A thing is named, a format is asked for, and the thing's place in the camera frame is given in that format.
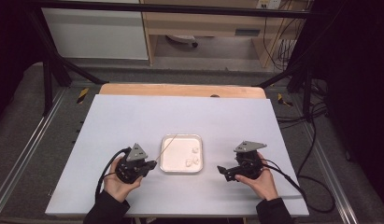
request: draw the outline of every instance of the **white cabinet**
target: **white cabinet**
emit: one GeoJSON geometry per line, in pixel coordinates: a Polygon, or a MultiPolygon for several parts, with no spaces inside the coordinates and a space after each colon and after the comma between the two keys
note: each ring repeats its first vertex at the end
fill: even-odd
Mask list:
{"type": "MultiPolygon", "coordinates": [[[[137,0],[99,2],[138,3],[137,0]]],[[[148,59],[140,12],[42,10],[55,46],[65,58],[148,59]]]]}

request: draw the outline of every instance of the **aluminum rail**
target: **aluminum rail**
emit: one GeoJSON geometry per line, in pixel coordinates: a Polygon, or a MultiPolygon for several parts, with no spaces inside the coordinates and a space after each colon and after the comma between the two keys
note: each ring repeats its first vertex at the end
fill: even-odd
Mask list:
{"type": "Polygon", "coordinates": [[[42,139],[45,131],[49,127],[55,113],[57,112],[62,100],[64,93],[67,89],[60,90],[55,98],[54,98],[54,104],[49,112],[49,114],[46,117],[43,117],[39,124],[37,125],[34,133],[32,134],[31,138],[29,139],[28,143],[26,144],[25,148],[23,149],[21,155],[15,162],[13,168],[11,169],[10,173],[7,175],[6,180],[3,182],[2,186],[0,187],[0,213],[2,212],[3,208],[5,207],[5,204],[10,197],[12,191],[16,187],[18,181],[21,178],[21,175],[23,171],[25,170],[25,167],[27,166],[29,160],[34,155],[34,152],[42,139]]]}

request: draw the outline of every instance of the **white table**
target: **white table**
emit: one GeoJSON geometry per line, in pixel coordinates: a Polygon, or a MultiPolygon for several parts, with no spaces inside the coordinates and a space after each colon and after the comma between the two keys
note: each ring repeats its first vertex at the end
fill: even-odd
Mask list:
{"type": "MultiPolygon", "coordinates": [[[[169,133],[203,140],[204,168],[196,175],[169,175],[159,165],[133,190],[130,217],[254,217],[260,201],[249,187],[226,182],[217,165],[237,166],[233,149],[243,140],[260,149],[297,183],[269,100],[96,95],[46,213],[85,215],[94,203],[100,174],[120,149],[138,143],[155,160],[169,133]]],[[[308,216],[300,193],[273,172],[279,195],[294,217],[308,216]]]]}

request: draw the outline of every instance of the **white tray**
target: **white tray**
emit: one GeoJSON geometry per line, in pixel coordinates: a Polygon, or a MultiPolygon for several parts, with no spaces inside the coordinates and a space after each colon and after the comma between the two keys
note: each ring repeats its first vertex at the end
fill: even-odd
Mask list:
{"type": "Polygon", "coordinates": [[[160,168],[172,174],[192,174],[203,169],[203,143],[197,134],[168,134],[162,141],[160,168]]]}

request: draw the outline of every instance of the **black wall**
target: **black wall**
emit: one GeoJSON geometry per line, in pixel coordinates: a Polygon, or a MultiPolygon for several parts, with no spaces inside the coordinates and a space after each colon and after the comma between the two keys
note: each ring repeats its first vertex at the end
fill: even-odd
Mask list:
{"type": "MultiPolygon", "coordinates": [[[[48,29],[41,10],[37,15],[48,29]]],[[[37,34],[27,22],[21,1],[0,0],[0,116],[30,65],[42,62],[37,34]]]]}
{"type": "MultiPolygon", "coordinates": [[[[330,1],[316,2],[316,10],[325,11],[341,1],[331,5],[330,1]]],[[[320,34],[314,22],[306,29],[320,34]]],[[[306,49],[311,36],[301,36],[303,43],[293,59],[306,49]]],[[[384,202],[384,0],[348,0],[319,49],[313,74],[327,81],[327,103],[334,123],[384,202]]]]}

